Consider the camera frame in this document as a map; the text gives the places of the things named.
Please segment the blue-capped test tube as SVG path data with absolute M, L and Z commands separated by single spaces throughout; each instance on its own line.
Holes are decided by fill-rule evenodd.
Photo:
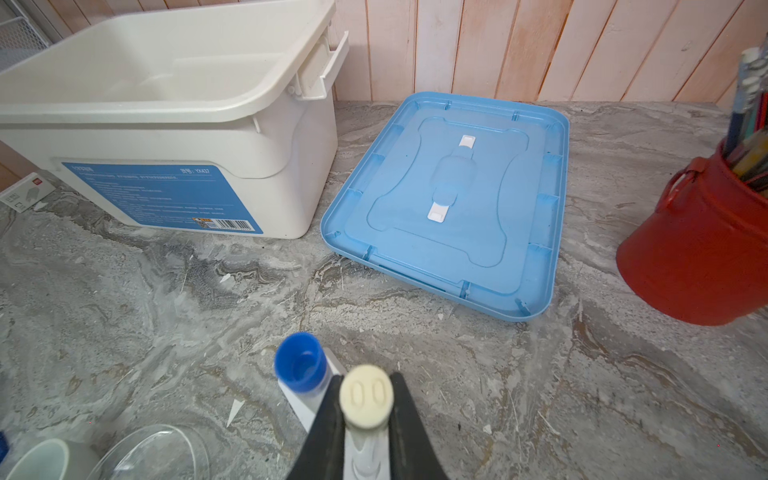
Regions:
M 278 347 L 277 378 L 296 394 L 318 390 L 329 375 L 328 360 L 316 337 L 307 332 L 288 336 Z

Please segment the cork-stoppered test tube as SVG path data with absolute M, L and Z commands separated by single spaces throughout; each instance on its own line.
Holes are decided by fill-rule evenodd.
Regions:
M 390 479 L 390 377 L 374 365 L 356 366 L 341 383 L 339 404 L 345 424 L 343 478 Z

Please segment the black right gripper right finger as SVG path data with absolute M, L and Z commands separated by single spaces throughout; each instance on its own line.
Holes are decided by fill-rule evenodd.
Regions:
M 404 376 L 390 375 L 394 403 L 390 413 L 389 465 L 392 479 L 447 479 L 421 421 Z

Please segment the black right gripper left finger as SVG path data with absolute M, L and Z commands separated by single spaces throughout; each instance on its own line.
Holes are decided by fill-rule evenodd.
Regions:
M 345 421 L 339 403 L 344 377 L 334 375 L 287 480 L 343 479 Z

